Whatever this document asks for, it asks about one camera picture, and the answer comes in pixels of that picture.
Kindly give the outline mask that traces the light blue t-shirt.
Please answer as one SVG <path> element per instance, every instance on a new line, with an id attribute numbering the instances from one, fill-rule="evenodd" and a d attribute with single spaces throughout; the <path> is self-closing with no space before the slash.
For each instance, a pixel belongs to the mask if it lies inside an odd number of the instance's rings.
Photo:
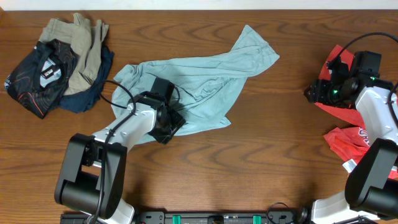
<path id="1" fill-rule="evenodd" d="M 114 77 L 121 84 L 112 95 L 116 117 L 122 115 L 130 97 L 149 91 L 155 78 L 177 87 L 174 109 L 186 123 L 177 131 L 184 136 L 231 124 L 226 117 L 249 77 L 266 71 L 279 55 L 254 29 L 245 26 L 232 49 L 209 57 L 153 60 L 126 65 Z"/>

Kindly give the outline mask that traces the red printed t-shirt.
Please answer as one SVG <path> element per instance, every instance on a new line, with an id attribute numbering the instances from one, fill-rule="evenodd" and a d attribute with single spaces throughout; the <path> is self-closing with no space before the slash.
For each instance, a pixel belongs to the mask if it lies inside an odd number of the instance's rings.
<path id="1" fill-rule="evenodd" d="M 368 151 L 371 143 L 364 121 L 358 111 L 329 106 L 327 105 L 327 94 L 318 91 L 321 87 L 328 90 L 330 88 L 328 85 L 330 79 L 331 71 L 324 64 L 318 79 L 305 90 L 305 96 L 310 102 L 315 103 L 327 113 L 353 125 L 350 128 L 335 128 L 323 135 L 330 149 L 344 160 L 343 167 L 348 172 L 351 172 Z"/>

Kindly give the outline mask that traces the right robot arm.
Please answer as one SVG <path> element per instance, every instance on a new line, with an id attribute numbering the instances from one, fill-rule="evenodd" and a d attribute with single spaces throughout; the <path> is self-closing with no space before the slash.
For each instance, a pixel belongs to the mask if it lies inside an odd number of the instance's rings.
<path id="1" fill-rule="evenodd" d="M 304 95 L 311 103 L 325 103 L 361 114 L 370 148 L 348 176 L 345 190 L 316 200 L 299 214 L 299 223 L 349 223 L 397 218 L 397 181 L 388 178 L 397 165 L 397 110 L 394 86 L 378 78 L 350 78 L 333 83 L 315 80 Z"/>

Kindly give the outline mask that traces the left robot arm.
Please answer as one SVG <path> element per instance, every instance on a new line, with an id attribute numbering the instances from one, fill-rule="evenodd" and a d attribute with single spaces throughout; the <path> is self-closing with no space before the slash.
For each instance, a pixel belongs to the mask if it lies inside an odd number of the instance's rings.
<path id="1" fill-rule="evenodd" d="M 89 215 L 88 223 L 131 223 L 135 209 L 122 198 L 127 154 L 146 134 L 167 144 L 185 119 L 164 103 L 130 103 L 104 129 L 69 142 L 55 201 Z"/>

